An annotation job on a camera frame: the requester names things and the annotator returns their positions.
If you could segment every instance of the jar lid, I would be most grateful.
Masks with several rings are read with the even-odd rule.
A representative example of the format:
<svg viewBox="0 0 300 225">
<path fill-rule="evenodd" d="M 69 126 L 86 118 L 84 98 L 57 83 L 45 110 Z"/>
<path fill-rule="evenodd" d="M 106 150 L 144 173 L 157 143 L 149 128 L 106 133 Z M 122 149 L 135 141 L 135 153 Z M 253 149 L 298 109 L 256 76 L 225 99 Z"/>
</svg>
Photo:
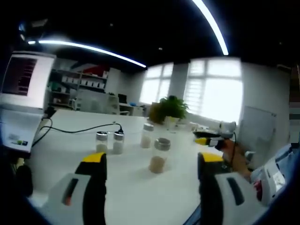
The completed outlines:
<svg viewBox="0 0 300 225">
<path fill-rule="evenodd" d="M 170 140 L 163 137 L 156 139 L 154 142 L 154 147 L 157 150 L 168 151 L 170 149 L 170 146 L 171 146 Z"/>
<path fill-rule="evenodd" d="M 154 130 L 154 126 L 152 124 L 145 123 L 144 124 L 144 130 L 153 131 Z"/>
<path fill-rule="evenodd" d="M 107 141 L 107 132 L 98 131 L 96 134 L 96 139 L 99 141 Z"/>
<path fill-rule="evenodd" d="M 124 139 L 124 133 L 116 131 L 113 134 L 113 138 L 117 141 L 122 141 Z"/>
</svg>

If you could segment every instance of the black ceiling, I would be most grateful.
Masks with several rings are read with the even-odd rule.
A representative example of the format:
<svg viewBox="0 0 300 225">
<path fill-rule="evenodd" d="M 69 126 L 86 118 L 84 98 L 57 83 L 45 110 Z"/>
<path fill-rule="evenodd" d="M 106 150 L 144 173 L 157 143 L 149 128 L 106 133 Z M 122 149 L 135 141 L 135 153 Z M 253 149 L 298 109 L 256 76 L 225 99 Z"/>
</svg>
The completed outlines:
<svg viewBox="0 0 300 225">
<path fill-rule="evenodd" d="M 229 56 L 272 66 L 291 66 L 296 62 L 299 12 L 293 3 L 284 0 L 203 2 L 223 34 Z M 48 5 L 36 13 L 21 10 L 13 20 L 5 21 L 5 27 L 9 24 L 7 30 L 15 35 L 20 21 L 48 18 L 43 30 L 36 33 L 38 36 L 98 46 L 146 66 L 223 55 L 211 27 L 192 0 L 80 1 L 77 5 L 54 5 L 54 8 Z M 73 47 L 19 45 L 16 49 L 19 48 L 43 48 L 58 57 L 108 64 L 124 71 L 143 69 L 112 56 Z"/>
</svg>

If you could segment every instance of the red object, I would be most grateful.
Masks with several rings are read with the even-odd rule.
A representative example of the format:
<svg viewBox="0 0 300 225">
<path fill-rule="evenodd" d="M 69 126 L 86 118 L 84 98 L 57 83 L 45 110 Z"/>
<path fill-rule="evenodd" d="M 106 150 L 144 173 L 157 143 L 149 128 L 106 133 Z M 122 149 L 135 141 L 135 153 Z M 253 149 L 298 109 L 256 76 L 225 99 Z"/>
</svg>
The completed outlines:
<svg viewBox="0 0 300 225">
<path fill-rule="evenodd" d="M 85 69 L 83 71 L 83 73 L 84 74 L 96 74 L 96 75 L 102 77 L 104 71 L 109 71 L 109 67 L 99 65 L 99 66 L 96 66 L 96 67 Z"/>
<path fill-rule="evenodd" d="M 259 180 L 254 183 L 254 187 L 256 189 L 256 197 L 259 201 L 262 200 L 263 198 L 263 187 L 262 187 L 262 181 Z"/>
</svg>

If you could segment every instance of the green leaves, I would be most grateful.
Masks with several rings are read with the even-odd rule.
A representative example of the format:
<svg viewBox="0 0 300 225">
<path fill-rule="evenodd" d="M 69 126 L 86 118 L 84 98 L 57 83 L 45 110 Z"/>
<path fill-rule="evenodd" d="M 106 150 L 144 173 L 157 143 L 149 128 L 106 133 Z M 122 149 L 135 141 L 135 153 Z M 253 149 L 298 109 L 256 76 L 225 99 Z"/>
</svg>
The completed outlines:
<svg viewBox="0 0 300 225">
<path fill-rule="evenodd" d="M 162 98 L 159 101 L 160 107 L 157 108 L 157 114 L 159 118 L 165 119 L 166 116 L 172 116 L 175 118 L 184 119 L 188 105 L 184 103 L 182 99 L 178 99 L 176 96 L 169 96 Z"/>
</svg>

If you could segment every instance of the black cable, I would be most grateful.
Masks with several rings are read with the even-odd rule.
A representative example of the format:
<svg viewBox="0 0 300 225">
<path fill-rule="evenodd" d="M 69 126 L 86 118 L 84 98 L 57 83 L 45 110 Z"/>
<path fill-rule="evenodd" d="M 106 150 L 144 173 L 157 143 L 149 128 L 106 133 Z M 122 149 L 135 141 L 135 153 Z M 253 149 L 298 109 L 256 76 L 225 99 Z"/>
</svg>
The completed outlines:
<svg viewBox="0 0 300 225">
<path fill-rule="evenodd" d="M 49 119 L 50 122 L 51 122 L 51 125 L 50 125 L 49 129 L 46 131 L 46 133 L 44 133 L 39 139 L 37 139 L 37 140 L 32 144 L 32 147 L 35 146 L 35 145 L 36 145 L 43 137 L 45 137 L 46 134 L 47 134 L 47 133 L 50 131 L 50 129 L 52 128 L 52 125 L 53 125 L 52 119 L 51 119 L 51 118 L 47 118 L 47 119 Z"/>
<path fill-rule="evenodd" d="M 235 132 L 233 134 L 234 134 L 234 145 L 233 145 L 232 156 L 231 156 L 231 160 L 230 160 L 231 167 L 233 166 L 233 158 L 234 158 L 235 147 L 236 147 L 236 135 L 235 135 Z"/>
<path fill-rule="evenodd" d="M 68 134 L 75 134 L 75 133 L 79 133 L 79 132 L 84 132 L 84 131 L 88 131 L 88 130 L 92 130 L 92 129 L 95 129 L 95 128 L 100 128 L 100 127 L 105 127 L 105 126 L 111 126 L 111 125 L 119 125 L 120 126 L 120 129 L 118 130 L 118 132 L 122 132 L 123 133 L 123 129 L 122 129 L 122 126 L 121 124 L 119 123 L 110 123 L 110 124 L 104 124 L 104 125 L 99 125 L 99 126 L 95 126 L 95 127 L 91 127 L 91 128 L 88 128 L 88 129 L 84 129 L 84 130 L 78 130 L 78 131 L 67 131 L 67 130 L 61 130 L 61 129 L 57 129 L 57 128 L 54 128 L 52 127 L 53 125 L 53 121 L 52 119 L 48 118 L 50 121 L 51 121 L 51 125 L 50 126 L 43 126 L 40 128 L 43 129 L 43 128 L 49 128 L 46 133 L 44 133 L 39 139 L 37 139 L 33 144 L 32 144 L 32 147 L 35 146 L 43 137 L 46 136 L 46 134 L 51 130 L 58 130 L 58 131 L 61 131 L 61 132 L 64 132 L 64 133 L 68 133 Z"/>
<path fill-rule="evenodd" d="M 77 131 L 61 130 L 61 129 L 54 128 L 52 126 L 50 126 L 50 127 L 49 126 L 43 126 L 43 127 L 41 127 L 41 129 L 43 129 L 43 128 L 49 128 L 49 129 L 58 130 L 58 131 L 61 131 L 61 132 L 64 132 L 64 133 L 68 133 L 68 134 L 76 134 L 76 133 L 79 133 L 79 132 L 84 132 L 84 131 L 92 130 L 92 129 L 95 129 L 95 128 L 100 128 L 100 127 L 105 127 L 105 126 L 111 126 L 111 125 L 119 125 L 120 126 L 119 132 L 123 133 L 122 126 L 119 123 L 104 124 L 104 125 L 99 125 L 99 126 L 91 127 L 91 128 L 88 128 L 88 129 L 84 129 L 84 130 L 77 130 Z"/>
</svg>

